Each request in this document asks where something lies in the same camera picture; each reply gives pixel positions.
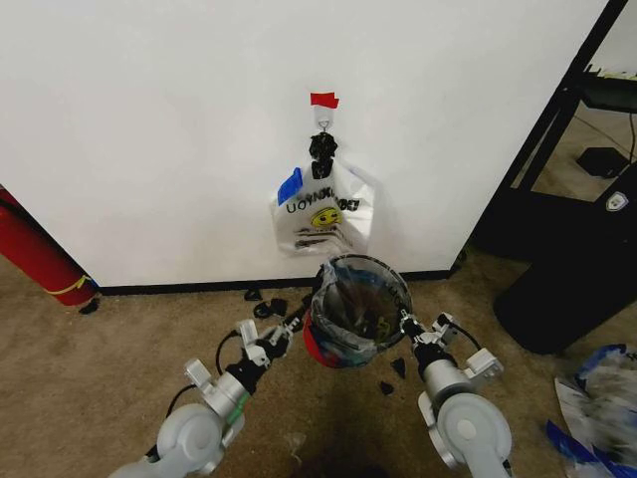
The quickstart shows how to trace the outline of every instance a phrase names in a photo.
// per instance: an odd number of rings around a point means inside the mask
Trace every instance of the black trash piece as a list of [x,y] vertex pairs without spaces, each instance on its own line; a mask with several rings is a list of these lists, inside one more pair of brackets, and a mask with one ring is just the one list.
[[274,312],[270,309],[267,302],[262,302],[255,306],[252,313],[257,319],[267,319],[268,317],[271,317]]
[[275,298],[270,301],[270,309],[279,317],[285,317],[288,311],[288,301]]
[[263,297],[261,296],[261,291],[259,289],[248,289],[243,295],[243,300],[249,302],[257,302],[263,301]]
[[91,301],[78,310],[80,314],[83,316],[87,316],[88,314],[92,314],[100,307],[100,299],[97,297],[93,297]]
[[630,161],[614,147],[588,147],[577,164],[591,176],[610,178],[621,174]]
[[382,381],[380,383],[380,391],[382,391],[382,394],[385,396],[391,395],[394,392],[394,385],[387,383],[386,381]]
[[391,363],[391,367],[396,370],[398,376],[402,379],[405,379],[407,376],[407,365],[405,364],[405,359],[403,357],[397,358],[395,361]]

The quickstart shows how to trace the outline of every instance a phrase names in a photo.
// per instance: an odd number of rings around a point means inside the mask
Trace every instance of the crumpled plastic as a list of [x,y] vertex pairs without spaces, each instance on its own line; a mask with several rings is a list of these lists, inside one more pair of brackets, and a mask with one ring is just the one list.
[[568,458],[567,476],[637,478],[637,350],[603,347],[555,390],[571,436],[552,422],[546,433]]

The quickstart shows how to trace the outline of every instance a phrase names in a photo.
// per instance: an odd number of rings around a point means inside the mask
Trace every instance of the blue plastic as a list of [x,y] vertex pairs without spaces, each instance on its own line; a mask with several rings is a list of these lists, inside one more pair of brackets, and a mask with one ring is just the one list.
[[292,173],[292,176],[286,179],[279,188],[279,193],[277,194],[279,205],[282,205],[284,202],[294,196],[301,190],[302,187],[303,175],[301,174],[301,169],[295,167],[295,171]]

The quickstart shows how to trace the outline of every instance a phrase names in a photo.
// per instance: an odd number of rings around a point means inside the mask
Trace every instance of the fire extinguisher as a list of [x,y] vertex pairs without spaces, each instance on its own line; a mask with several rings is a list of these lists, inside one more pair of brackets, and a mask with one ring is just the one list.
[[0,189],[0,253],[65,306],[96,293],[91,278],[6,189]]

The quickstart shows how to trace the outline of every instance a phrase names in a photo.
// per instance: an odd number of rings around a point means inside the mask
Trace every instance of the black debris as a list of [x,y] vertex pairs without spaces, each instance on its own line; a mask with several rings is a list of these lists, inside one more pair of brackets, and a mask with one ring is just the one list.
[[78,312],[82,314],[83,316],[87,316],[88,314],[92,314],[99,308],[100,308],[100,299],[97,297],[93,297],[91,301],[85,306],[83,306],[81,309],[79,309]]
[[261,296],[261,291],[259,289],[248,289],[246,293],[243,295],[244,301],[257,302],[263,301],[263,297]]
[[405,378],[407,376],[407,366],[405,365],[405,359],[403,357],[397,358],[391,363],[391,367],[396,370],[398,376]]
[[383,395],[391,395],[394,392],[394,385],[391,383],[387,383],[386,381],[382,381],[380,383],[380,391],[382,391]]
[[270,309],[279,317],[285,317],[286,312],[288,311],[288,301],[284,301],[283,299],[273,299],[270,301]]
[[252,312],[257,319],[267,319],[271,317],[273,313],[267,302],[257,304]]

